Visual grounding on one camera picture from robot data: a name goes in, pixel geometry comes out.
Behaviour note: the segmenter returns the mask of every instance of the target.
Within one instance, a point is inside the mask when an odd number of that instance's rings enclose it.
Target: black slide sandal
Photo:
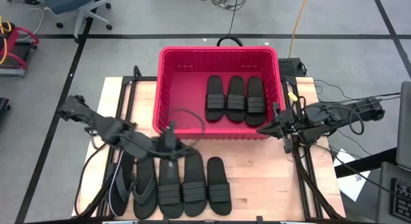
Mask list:
[[[205,98],[205,118],[208,121],[218,121],[224,116],[224,98],[223,81],[219,76],[210,76]]]
[[[219,215],[231,213],[230,184],[225,176],[224,163],[220,157],[211,157],[207,162],[207,183],[211,209]]]
[[[263,82],[259,77],[251,77],[247,82],[247,113],[245,121],[249,126],[260,126],[267,118],[267,106]]]
[[[203,158],[199,152],[186,156],[184,160],[184,183],[182,193],[184,212],[189,217],[200,215],[207,205],[206,176]]]
[[[116,175],[116,181],[113,183],[110,192],[111,208],[118,216],[124,215],[127,208],[128,196],[133,188],[133,165],[134,157],[123,152],[120,167],[118,168]]]
[[[233,76],[230,79],[225,114],[231,121],[242,122],[245,117],[244,109],[244,80],[241,76]]]
[[[153,158],[137,161],[133,197],[134,214],[140,220],[150,217],[157,207],[157,179],[154,167]]]
[[[179,165],[177,161],[160,160],[159,206],[167,218],[179,218],[182,214]]]

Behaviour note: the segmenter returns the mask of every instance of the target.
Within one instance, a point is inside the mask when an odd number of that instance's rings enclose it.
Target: yellow cable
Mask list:
[[[10,25],[10,22],[8,20],[6,20],[6,23],[8,25],[8,29],[6,29],[5,27],[3,27],[3,24],[1,23],[1,19],[3,18],[3,16],[0,16],[0,31],[2,34],[5,34],[6,31],[12,31],[12,26]],[[3,64],[4,61],[6,60],[6,56],[7,56],[7,40],[6,38],[3,38],[3,42],[4,42],[4,55],[3,58],[0,60],[0,64]]]
[[[306,2],[307,2],[307,0],[304,0],[304,2],[302,2],[300,13],[298,14],[297,21],[295,22],[295,26],[294,26],[294,30],[293,30],[293,36],[291,37],[290,52],[288,53],[288,58],[291,58],[291,51],[293,49],[295,31],[297,31],[297,27],[298,27],[298,23],[300,22],[300,17],[301,17],[301,14],[302,14],[302,10],[306,6]]]

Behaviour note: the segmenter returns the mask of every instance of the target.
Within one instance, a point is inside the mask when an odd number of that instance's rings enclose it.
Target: chair base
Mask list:
[[[82,22],[84,17],[92,17],[93,19],[98,19],[100,21],[103,21],[105,23],[107,23],[107,25],[111,26],[109,24],[109,21],[104,19],[103,17],[96,15],[95,13],[92,13],[91,10],[95,9],[103,4],[107,4],[108,0],[101,0],[101,1],[97,1],[97,2],[93,2],[93,3],[89,3],[86,5],[83,5],[81,7],[79,7],[78,9],[78,15],[77,15],[77,20],[76,20],[76,28],[74,29],[74,37],[77,39],[78,38],[78,34],[80,32],[80,27],[82,26]]]

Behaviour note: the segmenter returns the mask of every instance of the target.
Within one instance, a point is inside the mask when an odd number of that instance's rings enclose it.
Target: keyboard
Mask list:
[[[390,214],[411,223],[411,183],[398,178],[391,179]]]

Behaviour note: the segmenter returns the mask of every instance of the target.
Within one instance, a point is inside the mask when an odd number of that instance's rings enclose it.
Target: wooden tabletop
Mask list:
[[[121,81],[121,77],[105,79],[98,107],[98,113],[101,115],[115,116]],[[297,86],[299,94],[306,98],[307,104],[318,102],[312,78],[298,78]],[[131,121],[138,124],[139,132],[148,136],[157,136],[158,134],[152,128],[156,82],[138,82],[136,87]],[[126,91],[122,118],[125,117],[129,91],[130,86]],[[325,137],[320,138],[317,144],[328,148]],[[183,213],[180,220],[255,221],[256,216],[262,216],[265,221],[304,220],[295,164],[291,154],[285,154],[282,140],[273,137],[262,141],[203,140],[199,141],[195,148],[202,154],[204,162],[211,157],[223,159],[231,188],[232,212],[228,216],[219,216],[207,205],[201,215],[190,218]],[[86,159],[94,151],[90,144]],[[318,188],[334,209],[345,216],[331,155],[321,148],[311,148],[310,151]],[[85,170],[77,201],[80,212],[88,206],[101,187],[108,152],[109,149],[106,148],[97,154]],[[159,159],[155,162],[158,176]],[[184,159],[179,160],[179,168],[181,182],[183,182]],[[312,195],[308,187],[307,194],[311,216],[315,216]],[[132,195],[129,197],[125,215],[118,219],[136,219]],[[149,220],[162,219],[163,215],[159,208],[149,218]]]

